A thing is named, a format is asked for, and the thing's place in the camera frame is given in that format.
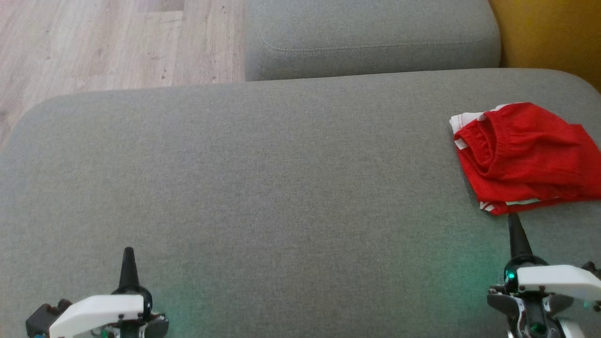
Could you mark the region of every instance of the gray sofa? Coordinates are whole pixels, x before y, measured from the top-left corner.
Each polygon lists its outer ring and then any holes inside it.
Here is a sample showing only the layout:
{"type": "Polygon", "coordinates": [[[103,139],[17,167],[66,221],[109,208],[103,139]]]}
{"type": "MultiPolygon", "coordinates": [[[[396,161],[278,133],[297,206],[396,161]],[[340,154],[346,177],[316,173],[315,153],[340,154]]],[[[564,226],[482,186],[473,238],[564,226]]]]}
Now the gray sofa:
{"type": "Polygon", "coordinates": [[[247,0],[247,80],[498,67],[486,0],[247,0]]]}
{"type": "MultiPolygon", "coordinates": [[[[42,303],[113,291],[128,245],[169,337],[502,337],[486,294],[507,220],[479,210],[448,119],[521,101],[601,142],[601,95],[552,70],[48,100],[0,155],[0,337],[25,337],[42,303]]],[[[521,217],[550,263],[601,262],[601,203],[521,217]]]]}

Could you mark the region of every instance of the gray fabric upholstery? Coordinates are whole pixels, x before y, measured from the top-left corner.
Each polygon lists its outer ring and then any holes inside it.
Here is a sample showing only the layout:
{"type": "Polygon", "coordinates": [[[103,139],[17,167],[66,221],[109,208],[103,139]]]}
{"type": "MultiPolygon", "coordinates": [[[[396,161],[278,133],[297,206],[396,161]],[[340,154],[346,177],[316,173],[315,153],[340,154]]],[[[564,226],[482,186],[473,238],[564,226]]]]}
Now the gray fabric upholstery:
{"type": "Polygon", "coordinates": [[[486,0],[247,0],[247,80],[498,67],[486,0]]]}
{"type": "MultiPolygon", "coordinates": [[[[509,258],[448,119],[532,101],[601,141],[601,96],[550,70],[456,70],[78,94],[0,155],[0,337],[116,288],[136,250],[170,337],[500,337],[509,258]]],[[[601,262],[601,203],[522,214],[552,263],[601,262]]],[[[598,317],[568,315],[591,336],[598,317]]]]}

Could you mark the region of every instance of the red fabric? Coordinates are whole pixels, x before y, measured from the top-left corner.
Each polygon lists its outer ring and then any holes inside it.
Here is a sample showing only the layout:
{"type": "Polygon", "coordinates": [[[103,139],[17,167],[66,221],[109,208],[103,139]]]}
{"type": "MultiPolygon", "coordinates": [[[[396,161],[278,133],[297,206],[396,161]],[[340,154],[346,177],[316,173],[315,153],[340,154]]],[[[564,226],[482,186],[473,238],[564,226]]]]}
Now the red fabric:
{"type": "Polygon", "coordinates": [[[540,206],[601,199],[601,152],[579,124],[531,103],[485,112],[459,130],[459,159],[479,201],[500,215],[540,206]],[[514,204],[537,198],[540,202],[514,204]]]}

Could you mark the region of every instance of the wooden floor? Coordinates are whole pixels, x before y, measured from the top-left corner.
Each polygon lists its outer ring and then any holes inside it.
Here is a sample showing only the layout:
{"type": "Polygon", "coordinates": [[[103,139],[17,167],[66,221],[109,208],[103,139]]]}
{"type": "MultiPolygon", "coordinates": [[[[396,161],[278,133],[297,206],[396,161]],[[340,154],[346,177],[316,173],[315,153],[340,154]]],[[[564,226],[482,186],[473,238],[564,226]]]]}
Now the wooden floor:
{"type": "Polygon", "coordinates": [[[242,81],[243,1],[0,0],[0,149],[50,97],[242,81]]]}

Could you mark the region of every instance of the yellow wall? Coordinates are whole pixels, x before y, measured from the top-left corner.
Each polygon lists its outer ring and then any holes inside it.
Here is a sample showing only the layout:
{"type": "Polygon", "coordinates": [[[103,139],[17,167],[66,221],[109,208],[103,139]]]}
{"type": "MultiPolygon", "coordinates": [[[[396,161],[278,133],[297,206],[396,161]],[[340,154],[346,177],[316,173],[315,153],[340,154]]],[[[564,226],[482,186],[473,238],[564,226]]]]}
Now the yellow wall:
{"type": "Polygon", "coordinates": [[[558,69],[601,91],[601,0],[489,0],[504,67],[558,69]]]}

